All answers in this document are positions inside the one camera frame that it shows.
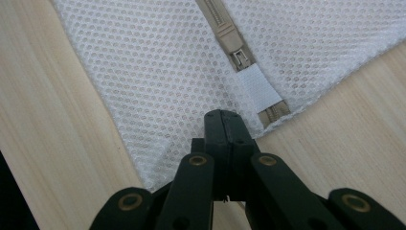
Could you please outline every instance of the round joint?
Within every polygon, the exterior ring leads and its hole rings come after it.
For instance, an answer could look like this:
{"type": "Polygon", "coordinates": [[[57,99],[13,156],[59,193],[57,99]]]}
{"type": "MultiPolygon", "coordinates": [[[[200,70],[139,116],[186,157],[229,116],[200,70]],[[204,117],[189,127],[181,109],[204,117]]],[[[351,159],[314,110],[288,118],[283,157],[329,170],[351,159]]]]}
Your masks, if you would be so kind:
{"type": "Polygon", "coordinates": [[[189,163],[194,166],[201,166],[206,164],[207,159],[203,156],[193,156],[189,159],[189,163]]]}
{"type": "Polygon", "coordinates": [[[277,164],[277,160],[275,160],[275,158],[272,156],[262,156],[259,158],[259,162],[266,166],[273,166],[277,164]]]}
{"type": "Polygon", "coordinates": [[[346,194],[341,197],[344,204],[352,210],[360,213],[368,213],[371,210],[371,205],[363,198],[357,195],[346,194]]]}
{"type": "Polygon", "coordinates": [[[138,208],[143,203],[143,197],[139,194],[123,195],[119,199],[119,208],[122,211],[131,211],[138,208]]]}

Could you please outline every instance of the zipper pull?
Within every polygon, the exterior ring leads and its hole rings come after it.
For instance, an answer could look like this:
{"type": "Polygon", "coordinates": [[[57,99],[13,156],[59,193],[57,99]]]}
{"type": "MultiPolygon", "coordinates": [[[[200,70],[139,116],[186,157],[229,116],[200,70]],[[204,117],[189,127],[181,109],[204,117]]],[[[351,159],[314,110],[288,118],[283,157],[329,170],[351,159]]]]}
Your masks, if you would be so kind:
{"type": "Polygon", "coordinates": [[[218,0],[196,0],[196,3],[208,20],[215,38],[236,71],[254,64],[255,60],[251,51],[222,2],[218,0]]]}

